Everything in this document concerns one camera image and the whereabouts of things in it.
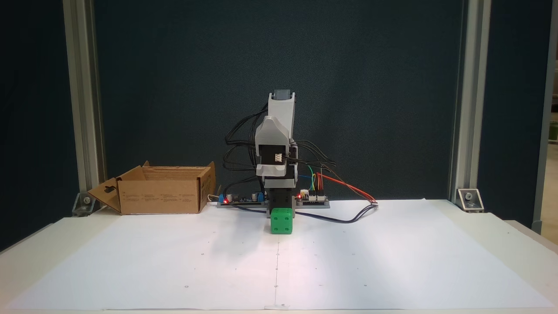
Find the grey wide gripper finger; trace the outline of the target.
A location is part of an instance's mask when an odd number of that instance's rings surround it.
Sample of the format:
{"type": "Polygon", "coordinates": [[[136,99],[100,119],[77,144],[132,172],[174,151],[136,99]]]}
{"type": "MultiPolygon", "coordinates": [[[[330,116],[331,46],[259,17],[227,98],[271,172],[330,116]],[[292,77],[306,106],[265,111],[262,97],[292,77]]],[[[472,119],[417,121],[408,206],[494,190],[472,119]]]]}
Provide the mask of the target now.
{"type": "Polygon", "coordinates": [[[265,116],[255,132],[255,145],[277,145],[287,147],[290,135],[287,128],[275,116],[265,116]]]}

